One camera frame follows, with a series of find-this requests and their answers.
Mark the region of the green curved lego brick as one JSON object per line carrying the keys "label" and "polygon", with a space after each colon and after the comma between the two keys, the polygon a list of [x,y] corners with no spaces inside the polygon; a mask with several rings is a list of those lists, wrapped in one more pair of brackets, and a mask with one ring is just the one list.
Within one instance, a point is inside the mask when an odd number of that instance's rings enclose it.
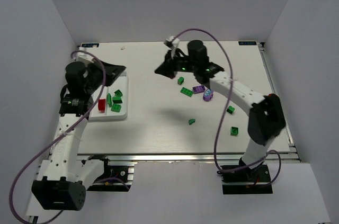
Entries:
{"label": "green curved lego brick", "polygon": [[114,96],[117,96],[117,97],[122,97],[123,96],[123,93],[118,89],[114,92]]}

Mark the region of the small red lego brick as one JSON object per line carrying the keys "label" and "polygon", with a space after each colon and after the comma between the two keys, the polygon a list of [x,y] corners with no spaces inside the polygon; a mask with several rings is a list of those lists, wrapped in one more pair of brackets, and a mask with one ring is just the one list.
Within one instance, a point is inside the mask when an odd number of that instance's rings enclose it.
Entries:
{"label": "small red lego brick", "polygon": [[99,99],[97,103],[97,108],[100,113],[104,113],[106,109],[106,99]]}

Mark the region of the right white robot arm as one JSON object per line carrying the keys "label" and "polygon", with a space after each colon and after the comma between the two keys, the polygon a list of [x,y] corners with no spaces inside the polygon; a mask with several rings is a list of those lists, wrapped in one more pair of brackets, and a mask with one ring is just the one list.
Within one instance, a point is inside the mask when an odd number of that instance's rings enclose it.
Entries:
{"label": "right white robot arm", "polygon": [[280,98],[275,94],[264,95],[233,79],[233,73],[227,73],[221,66],[210,62],[207,47],[200,40],[190,41],[188,54],[179,49],[179,39],[171,37],[164,44],[169,48],[164,62],[155,70],[156,74],[170,79],[178,72],[192,73],[197,82],[208,89],[226,97],[248,116],[247,132],[249,143],[233,169],[217,168],[221,173],[249,171],[262,165],[271,143],[286,127]]}

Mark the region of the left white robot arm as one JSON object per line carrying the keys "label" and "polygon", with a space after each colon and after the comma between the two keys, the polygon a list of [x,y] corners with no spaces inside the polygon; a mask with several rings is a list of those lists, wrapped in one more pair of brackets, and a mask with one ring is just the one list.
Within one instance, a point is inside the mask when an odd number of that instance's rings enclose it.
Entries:
{"label": "left white robot arm", "polygon": [[111,86],[125,66],[98,62],[71,62],[66,66],[66,85],[60,93],[59,125],[50,162],[42,179],[33,181],[32,193],[45,210],[82,209],[87,189],[108,173],[104,156],[78,161],[79,144],[94,107],[93,93]]}

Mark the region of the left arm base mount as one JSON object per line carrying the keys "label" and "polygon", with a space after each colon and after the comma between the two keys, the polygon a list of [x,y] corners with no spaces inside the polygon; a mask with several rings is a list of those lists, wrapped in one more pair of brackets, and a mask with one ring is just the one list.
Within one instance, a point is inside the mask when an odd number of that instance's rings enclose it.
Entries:
{"label": "left arm base mount", "polygon": [[103,162],[104,171],[87,189],[93,192],[128,192],[134,173],[134,164],[113,160],[108,155],[91,155],[82,160],[85,164],[90,160]]}

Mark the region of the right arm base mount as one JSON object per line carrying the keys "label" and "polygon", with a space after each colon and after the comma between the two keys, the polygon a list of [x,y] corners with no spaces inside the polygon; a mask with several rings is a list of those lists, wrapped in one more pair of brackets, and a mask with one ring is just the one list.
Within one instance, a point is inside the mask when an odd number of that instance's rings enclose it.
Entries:
{"label": "right arm base mount", "polygon": [[271,176],[267,165],[254,170],[243,169],[232,173],[217,171],[222,180],[223,195],[272,194]]}

